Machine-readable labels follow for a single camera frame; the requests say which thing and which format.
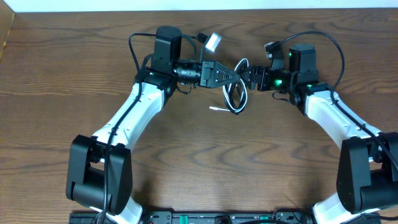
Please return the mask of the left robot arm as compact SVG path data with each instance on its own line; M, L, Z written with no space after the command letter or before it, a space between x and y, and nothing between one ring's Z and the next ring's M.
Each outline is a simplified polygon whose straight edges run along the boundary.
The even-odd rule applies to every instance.
M131 153L149 121L162 110L178 84L218 88L240 81L239 75L214 60L180 58L182 40L197 40L202 51L214 52L217 33L189 36L172 26L152 35L153 53L136 64L131 93L116 114L92 136L71 143L66 196L97 211L92 223L139 223L142 207L131 197Z

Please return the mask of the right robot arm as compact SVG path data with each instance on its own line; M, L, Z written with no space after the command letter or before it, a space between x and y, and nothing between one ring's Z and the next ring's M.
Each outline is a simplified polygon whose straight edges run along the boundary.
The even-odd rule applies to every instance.
M336 193L313 205L302 223L377 223L377 211L397 205L397 133L371 126L318 80L317 55L311 44L289 49L289 67L277 43L265 46L270 66L238 70L253 90L287 94L287 102L319 124L340 150Z

